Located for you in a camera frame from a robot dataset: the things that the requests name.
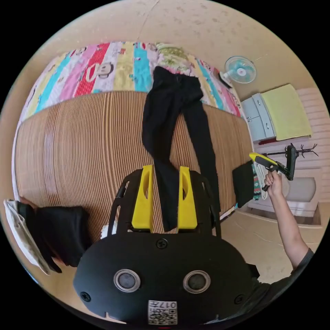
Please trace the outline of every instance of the hand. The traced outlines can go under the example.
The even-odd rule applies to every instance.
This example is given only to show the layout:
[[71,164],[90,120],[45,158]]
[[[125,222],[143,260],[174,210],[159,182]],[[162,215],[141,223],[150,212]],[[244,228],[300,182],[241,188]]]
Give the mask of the hand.
[[282,177],[276,171],[268,171],[265,178],[265,184],[269,186],[267,191],[270,198],[282,195]]
[[37,205],[33,204],[32,202],[30,202],[29,200],[27,200],[27,199],[24,198],[24,197],[21,197],[21,196],[20,196],[19,199],[20,199],[20,202],[21,202],[21,203],[30,205],[34,210],[36,210],[36,209],[38,208]]

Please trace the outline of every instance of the qr code label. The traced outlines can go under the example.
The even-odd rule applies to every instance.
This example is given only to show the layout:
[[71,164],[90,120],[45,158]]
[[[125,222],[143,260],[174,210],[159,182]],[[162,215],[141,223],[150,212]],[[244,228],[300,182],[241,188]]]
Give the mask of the qr code label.
[[148,323],[160,326],[178,324],[177,302],[149,300]]

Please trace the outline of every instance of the wall fan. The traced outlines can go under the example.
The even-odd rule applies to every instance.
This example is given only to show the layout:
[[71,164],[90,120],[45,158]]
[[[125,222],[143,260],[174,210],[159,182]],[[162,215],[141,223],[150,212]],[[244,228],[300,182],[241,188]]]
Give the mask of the wall fan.
[[243,56],[232,56],[225,63],[226,72],[220,72],[220,78],[230,87],[233,85],[230,79],[240,83],[247,84],[257,77],[257,70],[252,61]]

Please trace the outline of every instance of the screw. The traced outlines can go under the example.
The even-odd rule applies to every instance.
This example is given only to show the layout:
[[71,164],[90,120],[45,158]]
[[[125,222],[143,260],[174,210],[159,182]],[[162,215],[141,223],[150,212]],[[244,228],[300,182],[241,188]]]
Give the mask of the screw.
[[159,249],[164,249],[167,247],[167,240],[165,240],[164,238],[161,238],[160,240],[158,240],[156,242],[156,246],[159,248]]
[[90,295],[87,292],[80,292],[80,297],[82,300],[86,301],[87,303],[90,302]]
[[235,305],[239,305],[242,301],[243,301],[244,295],[238,295],[235,299],[234,299],[234,304]]

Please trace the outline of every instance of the human arm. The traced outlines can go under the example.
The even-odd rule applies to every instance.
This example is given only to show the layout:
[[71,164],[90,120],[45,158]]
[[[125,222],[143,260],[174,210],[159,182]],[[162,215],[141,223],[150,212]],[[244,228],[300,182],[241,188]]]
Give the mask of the human arm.
[[285,253],[295,269],[307,254],[308,246],[303,241],[296,219],[282,194],[281,176],[276,171],[268,172],[265,184],[270,186],[268,194],[275,210]]

